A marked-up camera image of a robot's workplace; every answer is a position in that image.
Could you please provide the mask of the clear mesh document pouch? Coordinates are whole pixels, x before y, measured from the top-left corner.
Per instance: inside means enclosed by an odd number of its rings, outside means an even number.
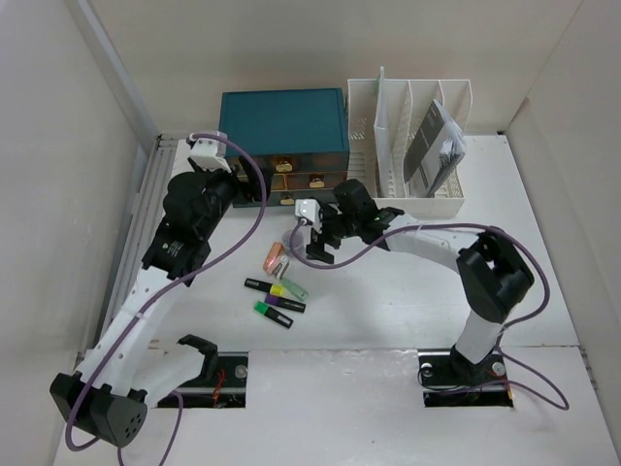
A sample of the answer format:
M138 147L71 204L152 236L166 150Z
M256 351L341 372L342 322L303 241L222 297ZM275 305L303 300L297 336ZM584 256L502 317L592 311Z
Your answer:
M376 144L376 178L378 196L387 198L390 194L392 158L388 128L387 97L385 92L385 70L379 67L376 80L376 116L374 135Z

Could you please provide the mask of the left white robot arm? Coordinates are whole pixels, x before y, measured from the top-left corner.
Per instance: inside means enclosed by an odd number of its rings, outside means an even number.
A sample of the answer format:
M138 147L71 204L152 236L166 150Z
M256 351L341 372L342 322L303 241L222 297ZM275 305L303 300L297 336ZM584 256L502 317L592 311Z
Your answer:
M217 346L188 334L161 359L141 365L152 338L181 293L208 266L209 239L233 201L266 201L269 181L251 157L235 169L209 171L193 163L170 179L164 216L142 259L135 283L106 332L71 375L60 373L49 392L67 422L65 441L75 428L94 441L117 448L129 445L147 412L177 387L210 383L217 371Z

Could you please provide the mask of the teal desktop drawer cabinet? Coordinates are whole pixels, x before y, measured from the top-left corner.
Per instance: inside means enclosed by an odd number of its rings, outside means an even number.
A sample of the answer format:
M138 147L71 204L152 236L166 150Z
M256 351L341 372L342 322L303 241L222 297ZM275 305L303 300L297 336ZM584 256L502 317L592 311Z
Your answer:
M261 168L269 206L332 202L333 189L347 179L347 129L338 87L222 94L218 130Z

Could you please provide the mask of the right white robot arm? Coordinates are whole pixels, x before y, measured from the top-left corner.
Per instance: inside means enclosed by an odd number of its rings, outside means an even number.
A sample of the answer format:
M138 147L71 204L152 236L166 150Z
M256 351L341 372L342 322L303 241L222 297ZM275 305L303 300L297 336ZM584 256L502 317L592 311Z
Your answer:
M379 207L357 180L340 183L335 203L301 199L294 216L310 228L310 242L301 261L317 270L338 268L333 254L342 241L358 238L369 248L407 253L456 273L470 313L447 357L455 385L481 382L511 311L533 286L535 277L516 244L498 228L466 224L423 224L394 207Z

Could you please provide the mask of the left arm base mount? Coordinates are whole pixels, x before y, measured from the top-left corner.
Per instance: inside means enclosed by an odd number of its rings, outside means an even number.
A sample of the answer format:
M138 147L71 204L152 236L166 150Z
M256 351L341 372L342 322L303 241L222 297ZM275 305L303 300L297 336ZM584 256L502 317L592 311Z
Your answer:
M247 352L221 352L217 363L177 388L185 409L240 409L245 407Z

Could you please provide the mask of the clear jar of paper clips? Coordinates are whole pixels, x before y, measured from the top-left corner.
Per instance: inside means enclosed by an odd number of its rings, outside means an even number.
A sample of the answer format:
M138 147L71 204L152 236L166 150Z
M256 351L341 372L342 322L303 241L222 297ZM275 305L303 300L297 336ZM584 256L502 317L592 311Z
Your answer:
M306 256L304 235L300 231L294 232L292 229L285 231L282 235L282 244L288 256Z

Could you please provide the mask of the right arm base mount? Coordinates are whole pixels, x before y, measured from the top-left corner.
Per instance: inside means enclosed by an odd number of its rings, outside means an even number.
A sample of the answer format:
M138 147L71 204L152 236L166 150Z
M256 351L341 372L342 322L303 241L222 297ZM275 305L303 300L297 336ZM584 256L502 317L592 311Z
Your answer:
M454 349L424 349L417 360L426 408L513 407L507 368L496 352L472 364Z

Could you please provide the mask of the grey Canon setup guide booklet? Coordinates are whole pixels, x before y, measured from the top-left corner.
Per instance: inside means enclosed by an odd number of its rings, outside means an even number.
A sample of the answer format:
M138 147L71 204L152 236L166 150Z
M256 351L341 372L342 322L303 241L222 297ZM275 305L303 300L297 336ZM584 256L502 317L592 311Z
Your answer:
M433 198L465 154L462 129L441 102L434 99L404 158L406 195Z

